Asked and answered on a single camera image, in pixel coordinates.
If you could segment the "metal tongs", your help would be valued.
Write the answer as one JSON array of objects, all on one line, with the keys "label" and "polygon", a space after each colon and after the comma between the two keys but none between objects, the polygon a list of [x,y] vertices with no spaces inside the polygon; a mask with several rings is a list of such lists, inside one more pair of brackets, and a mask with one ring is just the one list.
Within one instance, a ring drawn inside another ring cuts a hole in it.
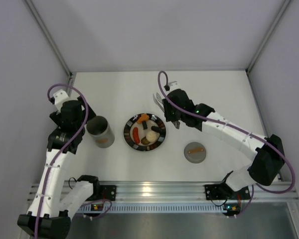
[{"label": "metal tongs", "polygon": [[[163,104],[163,101],[162,101],[162,98],[160,96],[159,93],[156,93],[156,94],[153,94],[153,101],[154,103],[161,109],[161,111],[164,113],[164,104]],[[174,121],[173,122],[173,125],[176,129],[179,129],[180,128],[180,122],[179,121]]]}]

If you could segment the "black ridged food piece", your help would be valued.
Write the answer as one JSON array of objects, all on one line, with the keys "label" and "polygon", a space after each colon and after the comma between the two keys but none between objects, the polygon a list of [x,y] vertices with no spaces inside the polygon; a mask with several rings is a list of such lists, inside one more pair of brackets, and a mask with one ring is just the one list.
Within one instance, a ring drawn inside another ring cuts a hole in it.
[{"label": "black ridged food piece", "polygon": [[156,132],[156,133],[159,133],[159,134],[161,134],[163,132],[163,130],[158,126],[152,126],[151,130]]}]

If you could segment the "black seaweed sushi piece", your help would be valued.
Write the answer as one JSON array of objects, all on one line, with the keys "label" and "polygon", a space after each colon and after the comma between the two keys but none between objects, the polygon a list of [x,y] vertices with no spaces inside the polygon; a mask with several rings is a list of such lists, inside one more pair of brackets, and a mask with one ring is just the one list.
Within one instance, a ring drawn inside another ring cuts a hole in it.
[{"label": "black seaweed sushi piece", "polygon": [[148,125],[147,125],[146,121],[142,121],[142,127],[143,127],[143,130],[147,130]]}]

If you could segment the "white rice ball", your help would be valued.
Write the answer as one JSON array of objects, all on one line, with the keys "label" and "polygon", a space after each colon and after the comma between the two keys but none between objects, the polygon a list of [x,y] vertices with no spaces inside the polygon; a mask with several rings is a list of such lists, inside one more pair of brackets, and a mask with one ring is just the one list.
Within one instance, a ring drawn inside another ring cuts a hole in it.
[{"label": "white rice ball", "polygon": [[152,130],[148,131],[147,134],[146,134],[146,139],[150,143],[156,142],[156,140],[157,140],[157,132],[152,131]]}]

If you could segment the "red sausage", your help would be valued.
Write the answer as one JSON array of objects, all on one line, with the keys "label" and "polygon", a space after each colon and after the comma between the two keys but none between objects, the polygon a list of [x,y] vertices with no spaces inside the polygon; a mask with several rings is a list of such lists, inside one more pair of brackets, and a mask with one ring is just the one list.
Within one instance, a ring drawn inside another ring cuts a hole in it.
[{"label": "red sausage", "polygon": [[135,144],[139,144],[140,143],[139,130],[138,130],[137,127],[133,128],[133,140],[134,140]]}]

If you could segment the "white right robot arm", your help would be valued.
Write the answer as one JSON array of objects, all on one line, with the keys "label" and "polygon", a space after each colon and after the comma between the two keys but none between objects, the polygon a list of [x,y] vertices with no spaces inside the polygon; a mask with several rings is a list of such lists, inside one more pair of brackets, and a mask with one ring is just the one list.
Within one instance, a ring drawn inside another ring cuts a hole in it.
[{"label": "white right robot arm", "polygon": [[163,95],[162,104],[166,121],[174,126],[180,122],[186,126],[208,133],[229,146],[239,150],[250,161],[250,166],[230,171],[216,185],[218,192],[230,199],[239,190],[257,184],[270,186],[284,166],[282,140],[271,135],[265,137],[248,132],[226,121],[212,107],[195,104],[177,82],[159,85]]}]

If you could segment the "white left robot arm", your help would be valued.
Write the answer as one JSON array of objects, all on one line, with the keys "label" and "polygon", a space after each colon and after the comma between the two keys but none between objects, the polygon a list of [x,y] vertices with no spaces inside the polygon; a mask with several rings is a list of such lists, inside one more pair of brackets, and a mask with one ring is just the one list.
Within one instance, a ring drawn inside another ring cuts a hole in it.
[{"label": "white left robot arm", "polygon": [[66,172],[85,134],[85,125],[95,116],[83,96],[71,99],[59,90],[49,99],[57,108],[50,118],[57,125],[49,135],[46,161],[32,204],[18,217],[18,226],[35,239],[64,239],[78,209],[100,194],[98,177],[82,175],[61,198]]}]

